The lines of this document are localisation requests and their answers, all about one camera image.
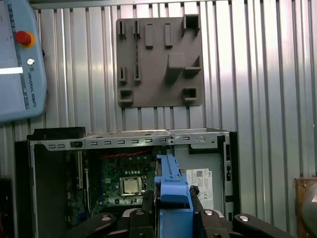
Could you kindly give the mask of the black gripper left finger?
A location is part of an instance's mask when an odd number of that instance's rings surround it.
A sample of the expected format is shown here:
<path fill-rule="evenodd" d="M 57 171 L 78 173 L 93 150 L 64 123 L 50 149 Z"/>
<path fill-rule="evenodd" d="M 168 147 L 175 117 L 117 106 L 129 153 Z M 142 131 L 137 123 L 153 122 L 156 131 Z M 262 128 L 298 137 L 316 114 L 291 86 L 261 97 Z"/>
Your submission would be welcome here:
<path fill-rule="evenodd" d="M 120 218 L 111 213 L 99 213 L 64 235 L 66 238 L 154 238 L 154 192 L 146 191 L 141 208 L 123 212 Z"/>

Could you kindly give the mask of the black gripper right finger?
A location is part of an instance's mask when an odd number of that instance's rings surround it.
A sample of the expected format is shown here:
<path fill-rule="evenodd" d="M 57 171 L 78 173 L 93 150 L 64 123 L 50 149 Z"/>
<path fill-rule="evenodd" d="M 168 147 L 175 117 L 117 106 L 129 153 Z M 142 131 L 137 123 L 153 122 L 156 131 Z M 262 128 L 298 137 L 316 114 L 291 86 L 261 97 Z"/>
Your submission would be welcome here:
<path fill-rule="evenodd" d="M 194 207 L 195 238 L 291 238 L 292 235 L 249 214 L 238 214 L 227 220 L 219 211 L 204 209 L 199 188 L 189 188 Z"/>

